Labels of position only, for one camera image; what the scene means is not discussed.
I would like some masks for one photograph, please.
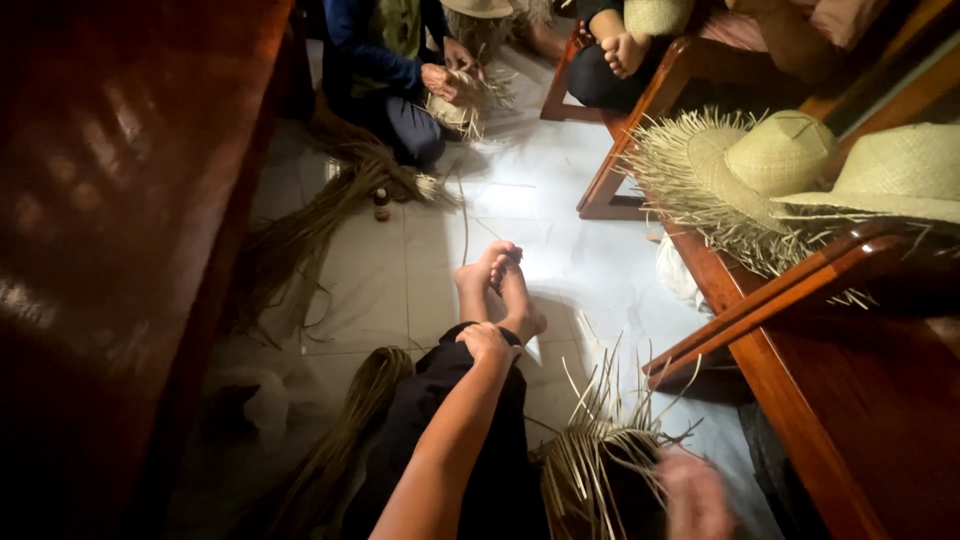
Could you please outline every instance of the blue long-sleeve shirt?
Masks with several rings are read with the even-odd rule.
[[[383,17],[387,27],[399,26],[399,21],[391,19],[398,10],[405,14],[410,5],[420,9],[420,16],[413,17],[420,21],[420,49],[425,43],[424,27],[443,46],[450,31],[440,0],[324,0],[324,92],[331,101],[350,96],[355,76],[407,91],[422,84],[419,57],[407,58],[370,37],[374,16]]]

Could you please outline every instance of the small glass bottle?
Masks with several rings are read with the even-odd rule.
[[[373,217],[377,221],[387,221],[390,219],[390,197],[387,196],[387,190],[383,187],[377,189],[373,194]]]

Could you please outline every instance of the green vest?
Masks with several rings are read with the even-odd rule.
[[[420,0],[376,0],[367,39],[407,60],[416,58],[420,53]],[[350,95],[363,97],[370,90],[387,86],[354,73]]]

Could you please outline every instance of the knee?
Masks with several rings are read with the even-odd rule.
[[[610,89],[607,80],[613,75],[600,45],[581,49],[566,71],[566,89],[587,107],[600,107]]]
[[[428,126],[417,130],[416,136],[407,140],[407,151],[414,163],[421,169],[429,169],[440,159],[446,150],[444,134],[440,125],[431,118]]]

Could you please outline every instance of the person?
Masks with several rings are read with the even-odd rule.
[[[768,52],[780,71],[815,85],[844,55],[889,0],[725,0],[699,35],[750,51]],[[579,0],[588,40],[568,71],[570,94],[588,107],[629,112],[672,42],[635,36],[623,25],[623,0]]]
[[[496,240],[454,272],[460,324],[396,388],[367,475],[344,514],[341,536],[549,538],[538,474],[527,457],[526,381],[515,366],[547,321],[527,291],[522,249]],[[493,287],[507,315],[490,321]],[[669,449],[659,465],[675,540],[729,538],[715,471]]]
[[[473,56],[450,37],[440,0],[324,0],[324,17],[330,109],[393,147],[401,164],[430,169],[444,153],[444,137],[419,107],[423,89],[455,102],[459,88],[448,67],[483,78]],[[439,56],[426,48],[425,29]]]

